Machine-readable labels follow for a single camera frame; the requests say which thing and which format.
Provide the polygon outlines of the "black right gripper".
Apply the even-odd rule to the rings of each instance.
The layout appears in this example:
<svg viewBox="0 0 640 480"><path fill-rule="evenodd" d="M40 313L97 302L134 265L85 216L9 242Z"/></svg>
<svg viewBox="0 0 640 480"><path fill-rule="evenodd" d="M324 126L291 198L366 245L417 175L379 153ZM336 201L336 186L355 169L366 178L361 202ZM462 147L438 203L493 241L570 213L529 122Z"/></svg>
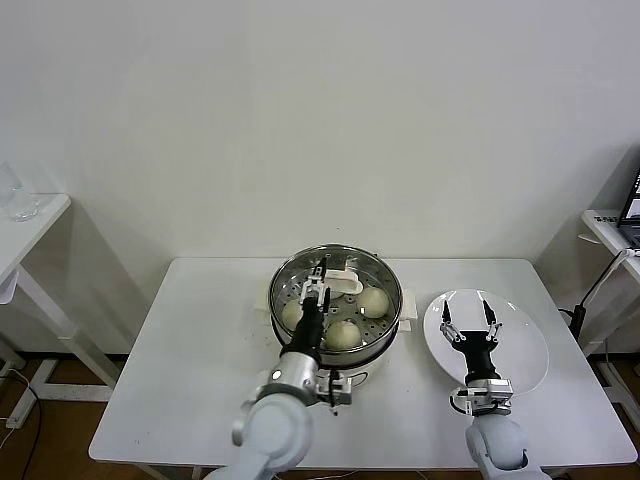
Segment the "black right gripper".
<svg viewBox="0 0 640 480"><path fill-rule="evenodd" d="M465 358L467 374L464 382L466 385L474 381L501 378L492 362L491 353L498 346L498 334L502 329L502 323L497 320L495 311L486 300L482 301L482 305L488 331L460 332L452 322L448 301L443 302L440 331L446 340L453 344L453 348Z"/></svg>

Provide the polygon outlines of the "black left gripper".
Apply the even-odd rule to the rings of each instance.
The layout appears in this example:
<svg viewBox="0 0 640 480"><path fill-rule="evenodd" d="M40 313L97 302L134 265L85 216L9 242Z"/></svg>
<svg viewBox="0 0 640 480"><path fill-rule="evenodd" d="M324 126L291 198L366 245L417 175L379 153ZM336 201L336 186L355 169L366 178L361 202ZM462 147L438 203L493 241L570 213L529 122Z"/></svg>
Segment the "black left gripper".
<svg viewBox="0 0 640 480"><path fill-rule="evenodd" d="M327 259L322 258L312 268L301 287L302 317L297 323L286 352L301 353L312 359L320 359L320 344L323 335L324 315L329 311L331 289L326 286ZM317 300L322 300L321 307Z"/></svg>

